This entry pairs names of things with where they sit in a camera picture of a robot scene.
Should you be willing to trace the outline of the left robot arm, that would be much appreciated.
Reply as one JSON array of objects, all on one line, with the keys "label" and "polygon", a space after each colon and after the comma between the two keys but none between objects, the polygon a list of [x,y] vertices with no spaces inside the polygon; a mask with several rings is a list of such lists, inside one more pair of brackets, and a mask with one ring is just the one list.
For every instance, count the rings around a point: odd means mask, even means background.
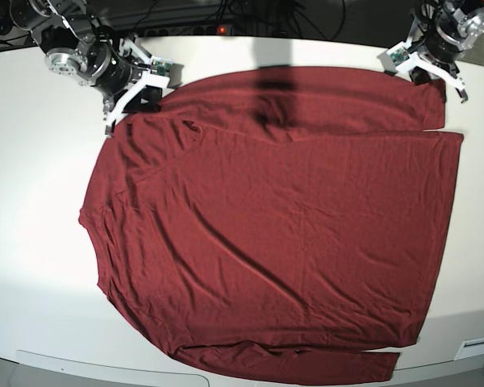
[{"label": "left robot arm", "polygon": [[416,84],[441,79],[468,101],[457,61],[484,34],[484,1],[418,1],[396,69]]}]

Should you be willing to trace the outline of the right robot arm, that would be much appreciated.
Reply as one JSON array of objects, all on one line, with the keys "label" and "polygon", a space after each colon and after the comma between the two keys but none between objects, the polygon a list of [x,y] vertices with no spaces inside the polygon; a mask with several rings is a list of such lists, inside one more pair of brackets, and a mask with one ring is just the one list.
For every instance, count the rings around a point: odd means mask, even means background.
[{"label": "right robot arm", "polygon": [[171,60],[154,56],[93,15],[85,1],[13,1],[10,16],[30,33],[56,74],[102,95],[106,136],[126,115],[157,112],[169,87]]}]

